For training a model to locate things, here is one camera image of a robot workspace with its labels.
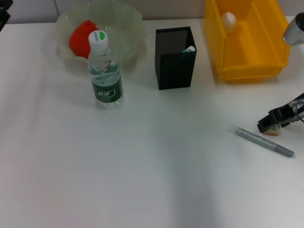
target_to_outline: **water bottle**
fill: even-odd
[[[109,46],[108,35],[94,31],[89,35],[89,43],[88,71],[96,102],[106,109],[119,106],[124,98],[120,66]]]

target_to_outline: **white egg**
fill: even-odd
[[[223,21],[223,25],[224,25],[224,29],[225,29],[226,33],[227,34],[232,33],[237,25],[236,16],[234,16],[234,14],[229,13],[229,12],[224,13],[222,15],[222,21]]]

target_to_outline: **yellow plastic bin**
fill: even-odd
[[[221,16],[231,12],[237,26],[227,35]],[[283,41],[288,22],[276,0],[206,0],[205,32],[218,77],[226,82],[259,82],[287,66]]]

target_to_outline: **black mesh pen holder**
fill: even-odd
[[[190,87],[196,50],[182,52],[195,46],[190,27],[156,30],[155,71],[158,88]]]

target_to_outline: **table surface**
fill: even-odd
[[[269,139],[287,158],[225,129],[303,93],[304,46],[276,80],[226,85],[212,73],[201,19],[145,22],[122,65],[124,104],[95,105],[86,66],[62,60],[54,24],[0,33],[0,221],[9,228],[302,228],[304,124]],[[191,26],[190,88],[159,91],[155,30]]]

